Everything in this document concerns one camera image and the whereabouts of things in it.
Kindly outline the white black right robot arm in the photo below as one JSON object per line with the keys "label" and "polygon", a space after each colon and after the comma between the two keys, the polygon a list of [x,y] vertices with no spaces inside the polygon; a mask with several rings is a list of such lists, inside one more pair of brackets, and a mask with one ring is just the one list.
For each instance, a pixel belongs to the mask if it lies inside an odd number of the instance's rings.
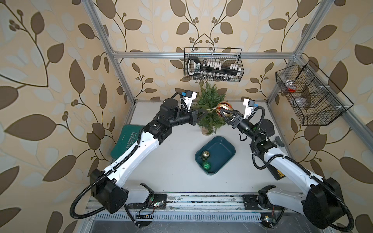
{"label": "white black right robot arm", "polygon": [[217,112],[228,125],[251,138],[250,150],[255,168],[264,170],[272,166],[301,190],[301,193],[287,192],[272,186],[265,194],[271,205],[302,214],[319,229],[353,230],[355,220],[344,202],[339,183],[306,169],[270,141],[261,126],[265,116],[263,107],[254,108],[248,115],[224,107],[217,107]]}

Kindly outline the small green christmas tree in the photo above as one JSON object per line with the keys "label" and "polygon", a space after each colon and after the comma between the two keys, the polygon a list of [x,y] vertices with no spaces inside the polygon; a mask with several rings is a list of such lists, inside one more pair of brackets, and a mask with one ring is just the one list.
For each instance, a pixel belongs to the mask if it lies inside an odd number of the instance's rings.
{"label": "small green christmas tree", "polygon": [[215,134],[219,128],[226,124],[215,109],[218,104],[224,101],[225,93],[220,92],[215,85],[206,82],[201,86],[201,95],[194,107],[207,111],[207,114],[198,123],[198,126],[202,128],[203,135],[209,136]]}

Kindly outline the shiny gold ball ornament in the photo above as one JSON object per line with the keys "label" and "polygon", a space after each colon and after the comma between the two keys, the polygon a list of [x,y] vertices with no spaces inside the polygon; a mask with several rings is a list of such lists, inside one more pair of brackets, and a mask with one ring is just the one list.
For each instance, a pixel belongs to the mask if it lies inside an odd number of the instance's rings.
{"label": "shiny gold ball ornament", "polygon": [[207,150],[203,151],[202,154],[201,154],[201,158],[202,158],[203,161],[208,160],[210,158],[210,152],[207,151]]}

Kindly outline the red gold striped ornament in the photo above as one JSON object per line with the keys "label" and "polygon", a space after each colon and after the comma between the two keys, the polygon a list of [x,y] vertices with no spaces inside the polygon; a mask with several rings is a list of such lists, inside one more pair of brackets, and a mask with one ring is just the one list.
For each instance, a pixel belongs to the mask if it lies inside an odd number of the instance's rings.
{"label": "red gold striped ornament", "polygon": [[219,117],[222,117],[219,113],[219,110],[220,109],[229,109],[229,110],[233,110],[232,106],[230,103],[228,102],[220,102],[217,106],[216,106],[216,113],[218,114]]}

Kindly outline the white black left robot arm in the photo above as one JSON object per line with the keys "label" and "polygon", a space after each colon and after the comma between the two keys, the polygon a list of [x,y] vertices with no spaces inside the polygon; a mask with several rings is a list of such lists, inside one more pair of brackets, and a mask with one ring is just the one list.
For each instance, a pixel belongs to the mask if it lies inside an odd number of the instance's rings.
{"label": "white black left robot arm", "polygon": [[[174,126],[195,126],[206,115],[205,109],[188,109],[184,100],[180,103],[175,99],[164,100],[155,117],[141,128],[137,141],[103,171],[94,170],[91,173],[90,185],[72,202],[70,216],[74,219],[84,219],[104,210],[113,214],[127,203],[145,203],[147,196],[142,198],[136,191],[124,186],[131,173],[171,135]],[[75,211],[76,206],[87,192],[91,192],[102,207],[87,214],[78,214]]]}

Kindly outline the green glitter ball ornament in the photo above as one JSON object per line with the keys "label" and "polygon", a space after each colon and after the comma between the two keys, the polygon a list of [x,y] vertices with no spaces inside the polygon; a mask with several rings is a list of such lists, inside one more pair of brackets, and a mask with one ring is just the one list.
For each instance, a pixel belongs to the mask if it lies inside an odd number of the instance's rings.
{"label": "green glitter ball ornament", "polygon": [[205,171],[210,171],[211,170],[211,163],[209,161],[204,161],[202,163],[202,167]]}

